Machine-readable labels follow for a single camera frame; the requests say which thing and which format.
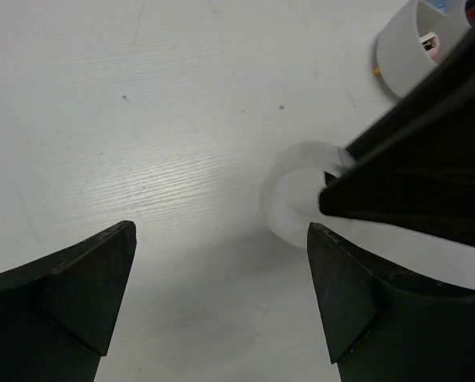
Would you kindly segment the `white tape roll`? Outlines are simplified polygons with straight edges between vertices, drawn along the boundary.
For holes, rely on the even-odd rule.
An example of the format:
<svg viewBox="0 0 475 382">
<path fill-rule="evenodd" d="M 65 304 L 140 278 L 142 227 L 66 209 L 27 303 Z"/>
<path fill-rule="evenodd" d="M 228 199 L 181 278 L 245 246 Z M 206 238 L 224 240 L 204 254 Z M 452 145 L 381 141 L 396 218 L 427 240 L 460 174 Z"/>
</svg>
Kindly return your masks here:
<svg viewBox="0 0 475 382">
<path fill-rule="evenodd" d="M 345 149 L 327 142 L 300 142 L 279 153 L 259 199 L 268 228 L 302 249 L 306 248 L 311 223 L 339 233 L 349 230 L 349 220 L 320 212 L 318 198 L 328 183 L 326 176 L 339 178 L 354 163 Z"/>
</svg>

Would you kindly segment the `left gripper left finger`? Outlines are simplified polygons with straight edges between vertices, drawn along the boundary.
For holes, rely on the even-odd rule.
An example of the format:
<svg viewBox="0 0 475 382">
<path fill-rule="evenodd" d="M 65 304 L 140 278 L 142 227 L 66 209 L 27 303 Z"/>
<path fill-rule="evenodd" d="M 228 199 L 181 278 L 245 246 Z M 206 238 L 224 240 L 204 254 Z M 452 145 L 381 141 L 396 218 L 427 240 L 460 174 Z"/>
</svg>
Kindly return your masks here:
<svg viewBox="0 0 475 382">
<path fill-rule="evenodd" d="M 0 273 L 0 381 L 93 381 L 136 250 L 124 220 Z"/>
</svg>

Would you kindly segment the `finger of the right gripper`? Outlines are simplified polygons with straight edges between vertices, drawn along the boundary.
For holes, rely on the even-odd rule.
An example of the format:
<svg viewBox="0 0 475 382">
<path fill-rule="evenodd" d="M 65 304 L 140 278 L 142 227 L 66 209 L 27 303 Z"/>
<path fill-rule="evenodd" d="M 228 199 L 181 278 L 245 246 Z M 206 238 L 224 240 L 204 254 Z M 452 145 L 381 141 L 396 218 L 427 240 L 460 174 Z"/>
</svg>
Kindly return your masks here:
<svg viewBox="0 0 475 382">
<path fill-rule="evenodd" d="M 428 77 L 415 86 L 390 111 L 351 141 L 347 151 L 356 159 L 404 133 L 418 121 L 428 119 L 436 107 L 455 96 L 475 77 L 475 27 Z"/>
<path fill-rule="evenodd" d="M 475 98 L 388 139 L 331 181 L 319 208 L 475 247 Z"/>
</svg>

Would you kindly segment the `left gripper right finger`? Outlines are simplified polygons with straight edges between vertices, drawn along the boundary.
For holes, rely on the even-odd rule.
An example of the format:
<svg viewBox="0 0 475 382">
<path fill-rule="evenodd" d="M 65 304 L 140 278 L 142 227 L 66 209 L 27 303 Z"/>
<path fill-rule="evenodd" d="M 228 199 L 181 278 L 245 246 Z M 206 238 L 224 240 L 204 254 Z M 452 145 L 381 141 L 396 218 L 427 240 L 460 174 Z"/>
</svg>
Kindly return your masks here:
<svg viewBox="0 0 475 382">
<path fill-rule="evenodd" d="M 343 381 L 475 381 L 475 290 L 420 275 L 322 224 L 307 255 Z"/>
</svg>

